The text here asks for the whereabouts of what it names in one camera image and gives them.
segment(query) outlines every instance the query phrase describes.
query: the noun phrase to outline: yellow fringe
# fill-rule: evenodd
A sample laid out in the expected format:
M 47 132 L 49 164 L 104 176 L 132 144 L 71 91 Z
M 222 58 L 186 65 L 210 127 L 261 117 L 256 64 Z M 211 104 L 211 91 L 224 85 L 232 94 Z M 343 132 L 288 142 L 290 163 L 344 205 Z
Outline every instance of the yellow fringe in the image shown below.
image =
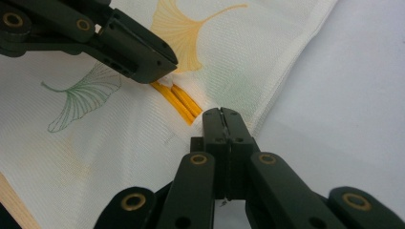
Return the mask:
M 153 82 L 151 85 L 172 104 L 187 125 L 191 125 L 196 117 L 203 111 L 196 102 L 177 85 L 173 85 L 171 89 L 161 85 L 159 82 Z
M 194 118 L 203 111 L 185 91 L 179 88 L 179 86 L 173 85 L 172 93 L 179 99 L 185 108 L 187 108 Z

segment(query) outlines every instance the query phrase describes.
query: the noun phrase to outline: yellow tassel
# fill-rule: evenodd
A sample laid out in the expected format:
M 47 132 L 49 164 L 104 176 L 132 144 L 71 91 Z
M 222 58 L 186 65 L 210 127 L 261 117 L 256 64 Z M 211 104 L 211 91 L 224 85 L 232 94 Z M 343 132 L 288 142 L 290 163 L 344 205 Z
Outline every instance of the yellow tassel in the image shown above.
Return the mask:
M 191 114 L 191 112 L 184 106 L 184 104 L 176 97 L 176 95 L 167 87 L 161 85 L 159 82 L 151 83 L 152 87 L 154 87 L 158 92 L 166 98 L 166 100 L 172 104 L 172 106 L 178 111 L 187 125 L 191 125 L 196 119 L 195 116 Z

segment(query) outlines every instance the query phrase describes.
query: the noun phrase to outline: green ginkgo leaf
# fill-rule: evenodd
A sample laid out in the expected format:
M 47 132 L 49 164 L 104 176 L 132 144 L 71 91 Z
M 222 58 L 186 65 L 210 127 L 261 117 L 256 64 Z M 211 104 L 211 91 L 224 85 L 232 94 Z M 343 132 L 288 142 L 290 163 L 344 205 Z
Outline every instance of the green ginkgo leaf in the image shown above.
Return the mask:
M 66 94 L 62 112 L 48 126 L 48 131 L 54 133 L 101 107 L 121 87 L 121 79 L 117 72 L 97 63 L 80 81 L 66 90 L 53 89 L 44 82 L 41 85 L 53 92 Z

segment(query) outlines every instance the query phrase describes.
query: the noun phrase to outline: screw hole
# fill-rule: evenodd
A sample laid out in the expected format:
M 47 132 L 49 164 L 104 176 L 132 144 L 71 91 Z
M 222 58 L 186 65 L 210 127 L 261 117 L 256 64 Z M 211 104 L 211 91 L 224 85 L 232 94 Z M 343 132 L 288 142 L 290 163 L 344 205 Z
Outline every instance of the screw hole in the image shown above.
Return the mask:
M 90 29 L 89 22 L 84 19 L 78 19 L 76 25 L 81 31 L 88 31 Z
M 127 195 L 121 201 L 121 208 L 125 211 L 135 211 L 141 208 L 146 202 L 146 197 L 141 193 Z
M 259 155 L 259 159 L 260 161 L 262 161 L 262 163 L 269 165 L 272 165 L 276 162 L 276 158 L 274 158 L 274 156 L 271 155 Z
M 320 218 L 309 218 L 309 223 L 312 227 L 318 228 L 318 229 L 326 229 L 327 224 L 321 220 Z
M 18 28 L 23 26 L 23 19 L 20 15 L 14 12 L 6 12 L 3 14 L 3 22 L 12 28 Z
M 191 225 L 191 220 L 189 218 L 185 218 L 185 217 L 178 218 L 178 219 L 176 219 L 175 225 L 177 228 L 180 228 L 180 229 L 188 228 Z
M 190 158 L 191 163 L 196 164 L 196 165 L 201 165 L 201 164 L 205 164 L 205 162 L 207 161 L 206 156 L 202 156 L 202 155 L 194 155 Z

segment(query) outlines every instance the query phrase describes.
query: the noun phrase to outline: yellow ginkgo leaf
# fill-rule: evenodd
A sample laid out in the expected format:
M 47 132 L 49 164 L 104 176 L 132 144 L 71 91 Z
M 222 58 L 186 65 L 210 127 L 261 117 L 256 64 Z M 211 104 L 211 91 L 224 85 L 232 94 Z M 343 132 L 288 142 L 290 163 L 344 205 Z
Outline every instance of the yellow ginkgo leaf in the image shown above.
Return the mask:
M 202 25 L 211 18 L 231 9 L 247 7 L 236 5 L 221 10 L 202 21 L 185 16 L 176 6 L 176 0 L 159 0 L 153 16 L 151 31 L 166 41 L 179 59 L 175 73 L 196 71 L 202 67 L 197 57 L 197 39 Z

